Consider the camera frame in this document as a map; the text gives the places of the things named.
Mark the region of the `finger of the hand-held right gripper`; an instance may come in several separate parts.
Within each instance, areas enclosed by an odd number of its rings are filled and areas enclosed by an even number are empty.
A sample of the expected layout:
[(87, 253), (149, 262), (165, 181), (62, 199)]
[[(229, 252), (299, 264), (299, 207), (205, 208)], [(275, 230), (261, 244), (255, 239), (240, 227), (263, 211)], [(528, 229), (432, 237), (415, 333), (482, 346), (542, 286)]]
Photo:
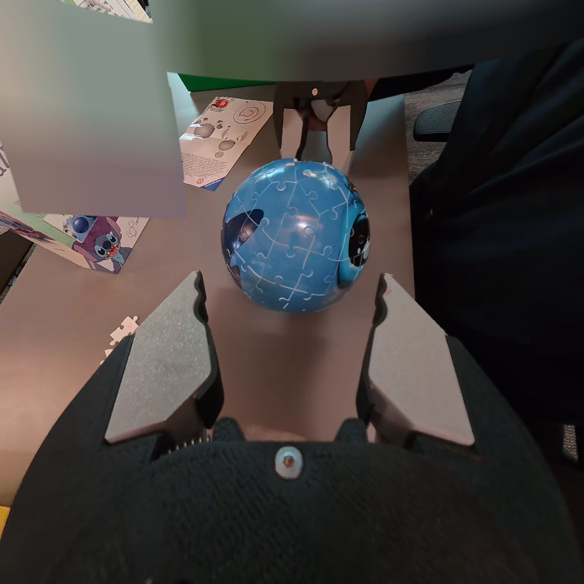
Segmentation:
[(280, 154), (283, 159), (302, 160), (310, 109), (283, 109)]
[(349, 170), (354, 150), (351, 150), (350, 130), (328, 130), (326, 141), (331, 155), (331, 166), (337, 170)]

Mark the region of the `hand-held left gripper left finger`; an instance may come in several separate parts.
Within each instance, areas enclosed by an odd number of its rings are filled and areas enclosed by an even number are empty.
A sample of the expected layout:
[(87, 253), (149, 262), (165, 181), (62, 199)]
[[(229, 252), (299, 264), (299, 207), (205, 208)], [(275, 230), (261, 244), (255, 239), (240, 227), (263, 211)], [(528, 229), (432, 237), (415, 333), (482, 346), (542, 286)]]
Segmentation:
[(205, 444), (224, 405), (203, 275), (193, 271), (133, 335), (105, 433), (109, 444), (164, 434)]

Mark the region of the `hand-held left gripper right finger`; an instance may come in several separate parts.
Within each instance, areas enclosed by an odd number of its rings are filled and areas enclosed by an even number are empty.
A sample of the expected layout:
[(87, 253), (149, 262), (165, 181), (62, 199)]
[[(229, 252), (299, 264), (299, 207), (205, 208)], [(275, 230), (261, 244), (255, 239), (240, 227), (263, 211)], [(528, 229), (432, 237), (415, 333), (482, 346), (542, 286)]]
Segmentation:
[(376, 435), (404, 446), (415, 434), (471, 447), (471, 423), (446, 333), (383, 273), (356, 395), (357, 415)]

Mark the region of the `blue puzzle ball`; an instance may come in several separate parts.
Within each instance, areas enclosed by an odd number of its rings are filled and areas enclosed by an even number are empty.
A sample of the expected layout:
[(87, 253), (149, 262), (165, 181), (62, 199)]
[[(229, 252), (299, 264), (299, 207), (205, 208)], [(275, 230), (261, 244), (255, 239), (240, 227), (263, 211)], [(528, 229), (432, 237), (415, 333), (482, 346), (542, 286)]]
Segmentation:
[(221, 250), (233, 281), (256, 304), (318, 312), (361, 275), (370, 251), (369, 216), (353, 183), (332, 165), (276, 160), (233, 194)]

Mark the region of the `cartoon puzzle box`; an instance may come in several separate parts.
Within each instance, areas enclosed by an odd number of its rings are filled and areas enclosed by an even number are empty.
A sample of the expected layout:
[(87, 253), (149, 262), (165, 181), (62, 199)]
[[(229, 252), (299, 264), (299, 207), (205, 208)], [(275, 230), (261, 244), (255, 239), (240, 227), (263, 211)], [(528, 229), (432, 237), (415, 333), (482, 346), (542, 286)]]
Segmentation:
[(118, 274), (148, 218), (26, 213), (1, 145), (1, 233), (12, 232), (81, 267)]

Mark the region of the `person's right hand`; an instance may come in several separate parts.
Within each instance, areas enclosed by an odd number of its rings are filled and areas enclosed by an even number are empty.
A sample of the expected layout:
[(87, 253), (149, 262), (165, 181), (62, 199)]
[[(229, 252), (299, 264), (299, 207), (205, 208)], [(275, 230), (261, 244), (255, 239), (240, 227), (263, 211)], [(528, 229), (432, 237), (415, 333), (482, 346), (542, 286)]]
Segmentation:
[(307, 100), (301, 103), (299, 113), (303, 119), (303, 131), (325, 132), (328, 120), (337, 107), (335, 103), (330, 104), (325, 99)]

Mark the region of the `folded instruction leaflet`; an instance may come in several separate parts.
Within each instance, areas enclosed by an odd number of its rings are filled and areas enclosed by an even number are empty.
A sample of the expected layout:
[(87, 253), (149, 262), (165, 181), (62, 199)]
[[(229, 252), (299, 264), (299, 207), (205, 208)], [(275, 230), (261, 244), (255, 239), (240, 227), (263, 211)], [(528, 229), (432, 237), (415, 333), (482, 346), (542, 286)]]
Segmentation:
[(271, 101), (214, 98), (179, 138), (185, 184), (215, 191), (272, 113)]

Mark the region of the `green plastic bin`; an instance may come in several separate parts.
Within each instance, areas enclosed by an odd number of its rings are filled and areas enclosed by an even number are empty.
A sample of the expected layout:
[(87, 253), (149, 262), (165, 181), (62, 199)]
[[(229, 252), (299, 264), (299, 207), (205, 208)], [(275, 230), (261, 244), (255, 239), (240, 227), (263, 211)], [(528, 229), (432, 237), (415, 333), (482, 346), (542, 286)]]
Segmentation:
[(186, 90), (191, 93), (275, 84), (273, 81), (201, 77), (187, 74), (178, 74), (178, 76), (185, 85)]

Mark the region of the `black mesh office chair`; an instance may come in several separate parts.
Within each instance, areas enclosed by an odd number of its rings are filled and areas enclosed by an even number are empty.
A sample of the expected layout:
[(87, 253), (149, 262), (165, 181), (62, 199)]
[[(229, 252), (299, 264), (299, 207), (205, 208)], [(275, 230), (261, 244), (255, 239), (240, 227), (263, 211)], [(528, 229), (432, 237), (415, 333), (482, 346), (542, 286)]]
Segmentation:
[(446, 143), (460, 104), (461, 100), (453, 100), (424, 110), (414, 122), (413, 139), (417, 142)]

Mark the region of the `person's dark clothing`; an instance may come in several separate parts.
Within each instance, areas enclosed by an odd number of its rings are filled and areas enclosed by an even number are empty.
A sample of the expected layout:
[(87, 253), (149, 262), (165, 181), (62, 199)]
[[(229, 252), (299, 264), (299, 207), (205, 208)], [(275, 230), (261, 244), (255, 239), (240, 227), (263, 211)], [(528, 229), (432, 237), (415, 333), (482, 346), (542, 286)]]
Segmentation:
[(583, 39), (370, 81), (370, 99), (471, 71), (450, 136), (410, 186), (418, 303), (559, 461), (583, 468)]

